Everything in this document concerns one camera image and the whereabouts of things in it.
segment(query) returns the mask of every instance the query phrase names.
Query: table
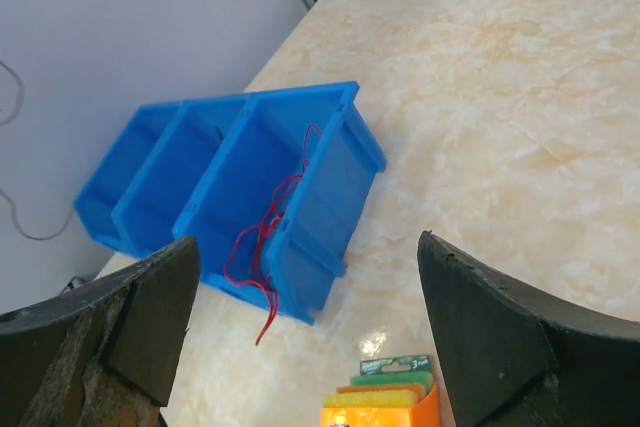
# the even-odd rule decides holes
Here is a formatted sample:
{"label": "table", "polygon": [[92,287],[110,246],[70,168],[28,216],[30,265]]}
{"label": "table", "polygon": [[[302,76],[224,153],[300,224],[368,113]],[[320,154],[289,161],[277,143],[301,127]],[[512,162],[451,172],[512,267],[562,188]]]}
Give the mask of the table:
{"label": "table", "polygon": [[359,360],[434,352],[425,229],[640,320],[639,19],[640,0],[320,0],[249,90],[358,80],[389,167],[314,327],[279,317],[255,347],[266,312],[200,286],[169,425],[318,425]]}

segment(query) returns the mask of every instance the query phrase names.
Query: yellow object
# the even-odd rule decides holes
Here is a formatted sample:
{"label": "yellow object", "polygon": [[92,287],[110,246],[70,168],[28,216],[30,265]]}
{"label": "yellow object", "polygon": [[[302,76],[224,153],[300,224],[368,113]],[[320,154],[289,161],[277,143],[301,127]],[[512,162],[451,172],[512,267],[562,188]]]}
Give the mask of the yellow object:
{"label": "yellow object", "polygon": [[438,385],[413,407],[325,407],[322,427],[440,427]]}
{"label": "yellow object", "polygon": [[379,390],[329,394],[325,407],[413,407],[418,395],[411,390]]}
{"label": "yellow object", "polygon": [[374,390],[411,390],[418,396],[418,402],[427,396],[427,391],[419,382],[411,384],[381,384],[381,385],[345,385],[338,387],[338,394],[346,394],[347,392],[370,392]]}

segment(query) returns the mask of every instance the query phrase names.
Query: red string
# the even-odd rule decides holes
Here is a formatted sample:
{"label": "red string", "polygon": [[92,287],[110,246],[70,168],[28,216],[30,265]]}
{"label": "red string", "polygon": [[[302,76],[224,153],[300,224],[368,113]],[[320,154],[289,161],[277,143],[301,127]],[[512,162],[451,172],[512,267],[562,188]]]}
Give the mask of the red string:
{"label": "red string", "polygon": [[[318,135],[322,136],[322,131],[320,127],[316,124],[310,124],[307,127],[307,131],[304,135],[304,143],[302,146],[302,173],[301,174],[293,174],[288,176],[284,181],[278,185],[273,194],[271,196],[271,204],[269,205],[269,209],[262,217],[262,221],[259,224],[250,225],[246,229],[244,229],[238,236],[236,237],[236,241],[233,245],[233,250],[231,251],[231,255],[229,256],[229,260],[224,265],[224,276],[227,280],[229,280],[232,284],[238,287],[244,287],[247,285],[252,285],[254,287],[259,288],[262,293],[267,298],[267,303],[269,304],[269,316],[267,317],[267,321],[265,322],[260,334],[258,334],[258,338],[256,339],[256,345],[260,344],[260,340],[267,333],[269,327],[276,318],[278,314],[278,291],[270,284],[271,282],[271,273],[264,277],[262,269],[260,268],[260,257],[262,255],[262,249],[267,242],[267,239],[271,234],[273,234],[280,221],[284,217],[286,209],[280,209],[280,204],[295,190],[295,188],[300,183],[302,176],[306,172],[309,167],[310,159],[307,157],[307,144],[309,142],[309,135],[311,130],[315,130]],[[235,259],[236,254],[238,253],[238,246],[240,245],[240,241],[247,235],[249,232],[253,230],[258,230],[258,238],[256,239],[256,248],[253,252],[253,257],[251,259],[251,265],[249,267],[250,278],[247,280],[236,280],[231,277],[229,273],[229,268]]]}

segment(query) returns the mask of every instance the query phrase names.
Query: stack of colorful items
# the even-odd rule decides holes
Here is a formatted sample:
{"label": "stack of colorful items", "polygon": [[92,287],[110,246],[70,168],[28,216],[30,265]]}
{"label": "stack of colorful items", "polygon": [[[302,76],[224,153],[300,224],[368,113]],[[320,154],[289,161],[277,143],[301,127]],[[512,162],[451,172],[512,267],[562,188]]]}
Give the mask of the stack of colorful items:
{"label": "stack of colorful items", "polygon": [[361,362],[360,375],[351,377],[351,385],[325,397],[322,426],[440,427],[431,357]]}

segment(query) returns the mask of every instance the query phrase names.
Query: blue plastic bin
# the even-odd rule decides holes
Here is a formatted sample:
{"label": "blue plastic bin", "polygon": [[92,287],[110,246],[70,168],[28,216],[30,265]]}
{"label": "blue plastic bin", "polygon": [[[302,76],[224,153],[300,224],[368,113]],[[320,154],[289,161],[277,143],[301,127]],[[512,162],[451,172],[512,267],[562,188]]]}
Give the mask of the blue plastic bin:
{"label": "blue plastic bin", "polygon": [[177,105],[140,108],[76,197],[74,206],[78,216],[95,241],[135,255],[132,246],[118,231],[111,213],[176,115]]}
{"label": "blue plastic bin", "polygon": [[[267,308],[256,287],[225,279],[224,265],[238,234],[260,222],[274,189],[302,172],[303,143],[310,124],[311,162],[288,197],[286,214],[262,252],[264,275],[271,273],[280,312],[313,324],[343,261],[383,152],[358,113],[356,82],[260,92],[251,95],[206,169],[173,228],[174,236],[195,234],[202,281],[239,299]],[[240,244],[231,275],[249,278],[255,236]]]}
{"label": "blue plastic bin", "polygon": [[180,103],[180,110],[147,156],[112,218],[136,257],[174,240],[172,228],[228,135],[248,95]]}

